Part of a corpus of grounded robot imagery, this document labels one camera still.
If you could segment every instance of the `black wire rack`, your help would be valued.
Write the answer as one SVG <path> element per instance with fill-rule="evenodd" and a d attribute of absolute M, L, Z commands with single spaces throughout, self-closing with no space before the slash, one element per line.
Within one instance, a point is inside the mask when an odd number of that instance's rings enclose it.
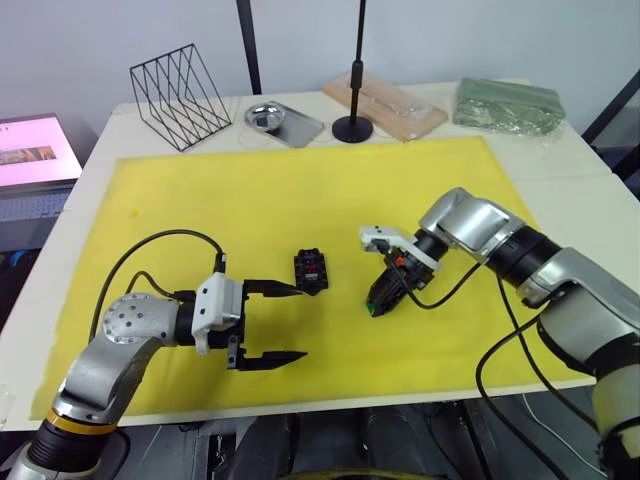
<path fill-rule="evenodd" d="M 140 118 L 179 152 L 231 125 L 195 44 L 147 60 L 129 72 Z"/>

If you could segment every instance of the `pink screen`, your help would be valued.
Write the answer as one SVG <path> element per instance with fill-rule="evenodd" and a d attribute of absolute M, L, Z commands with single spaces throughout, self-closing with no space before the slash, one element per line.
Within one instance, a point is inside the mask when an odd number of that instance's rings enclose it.
<path fill-rule="evenodd" d="M 0 187 L 71 180 L 81 171 L 57 118 L 0 123 Z"/>

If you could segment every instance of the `black round base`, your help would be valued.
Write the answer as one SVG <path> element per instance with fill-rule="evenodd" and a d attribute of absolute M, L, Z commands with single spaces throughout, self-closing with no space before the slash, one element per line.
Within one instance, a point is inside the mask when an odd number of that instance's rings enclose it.
<path fill-rule="evenodd" d="M 364 142 L 373 133 L 373 125 L 364 117 L 356 117 L 356 123 L 351 123 L 350 118 L 342 117 L 333 122 L 333 136 L 346 143 Z"/>

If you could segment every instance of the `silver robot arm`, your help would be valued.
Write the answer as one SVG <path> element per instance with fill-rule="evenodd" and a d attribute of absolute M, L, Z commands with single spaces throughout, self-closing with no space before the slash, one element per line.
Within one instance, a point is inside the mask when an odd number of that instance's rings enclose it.
<path fill-rule="evenodd" d="M 594 375 L 593 407 L 602 443 L 601 461 L 613 478 L 627 478 L 640 461 L 640 297 L 572 248 L 561 248 L 523 220 L 462 188 L 442 196 L 420 220 L 412 238 L 363 227 L 367 251 L 390 256 L 411 288 L 424 288 L 433 263 L 449 248 L 469 253 L 516 288 L 523 303 L 538 308 L 538 332 L 570 368 Z M 424 262 L 403 248 L 408 242 Z M 372 315 L 383 314 L 406 293 L 387 269 L 367 299 Z"/>
<path fill-rule="evenodd" d="M 130 293 L 106 311 L 102 329 L 73 363 L 35 439 L 21 452 L 10 480 L 93 478 L 102 451 L 161 347 L 226 348 L 227 368 L 269 370 L 305 355 L 265 352 L 246 358 L 244 302 L 251 293 L 303 292 L 274 280 L 228 279 L 215 272 L 191 298 Z"/>

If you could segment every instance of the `yellow foam mat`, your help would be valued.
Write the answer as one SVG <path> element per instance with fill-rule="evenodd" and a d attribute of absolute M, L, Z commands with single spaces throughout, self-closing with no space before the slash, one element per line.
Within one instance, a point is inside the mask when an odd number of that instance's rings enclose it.
<path fill-rule="evenodd" d="M 317 247 L 326 256 L 330 287 L 315 297 L 254 295 L 246 304 L 249 355 L 284 349 L 308 352 L 306 357 L 273 371 L 238 372 L 225 369 L 224 351 L 198 356 L 193 347 L 163 348 L 129 415 L 475 388 L 478 360 L 512 330 L 494 275 L 480 269 L 437 310 L 420 310 L 406 298 L 374 319 L 365 298 L 383 259 L 363 252 L 358 238 L 361 225 L 413 233 L 434 201 L 456 186 L 533 224 L 481 138 L 120 160 L 80 256 L 32 418 L 46 414 L 84 348 L 96 297 L 114 262 L 143 237 L 171 228 L 214 237 L 236 280 L 293 283 L 294 255 Z M 105 308 L 140 269 L 167 290 L 195 289 L 211 273 L 213 254 L 195 238 L 154 241 L 120 270 Z M 425 302 L 440 298 L 473 262 L 455 250 L 442 263 L 418 293 Z M 142 279 L 136 290 L 151 292 Z M 521 322 L 530 319 L 534 312 L 513 293 L 509 288 L 516 315 Z M 549 378 L 579 378 L 535 332 L 527 338 Z M 534 382 L 517 342 L 486 369 L 488 386 Z"/>

